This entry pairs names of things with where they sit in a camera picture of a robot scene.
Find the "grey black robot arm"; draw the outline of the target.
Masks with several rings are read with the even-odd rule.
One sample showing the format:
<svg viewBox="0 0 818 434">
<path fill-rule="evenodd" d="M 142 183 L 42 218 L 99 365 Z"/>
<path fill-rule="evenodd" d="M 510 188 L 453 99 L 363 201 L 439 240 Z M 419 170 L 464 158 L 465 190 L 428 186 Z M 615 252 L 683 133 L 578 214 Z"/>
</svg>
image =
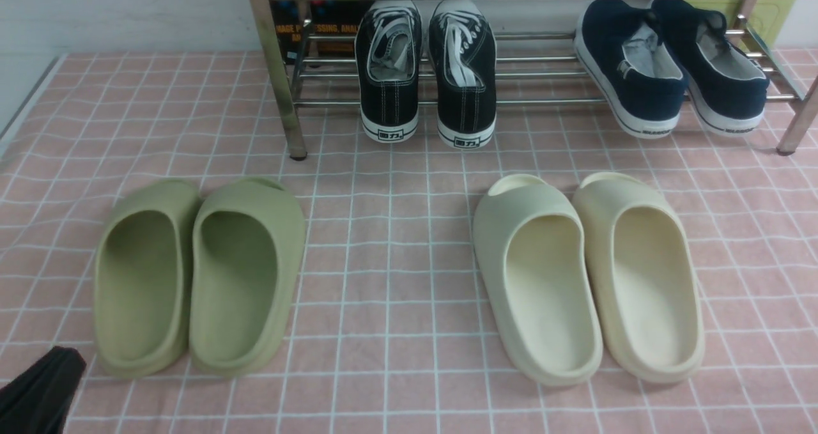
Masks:
<svg viewBox="0 0 818 434">
<path fill-rule="evenodd" d="M 62 433 L 86 361 L 54 346 L 1 390 L 2 433 Z"/>
</svg>

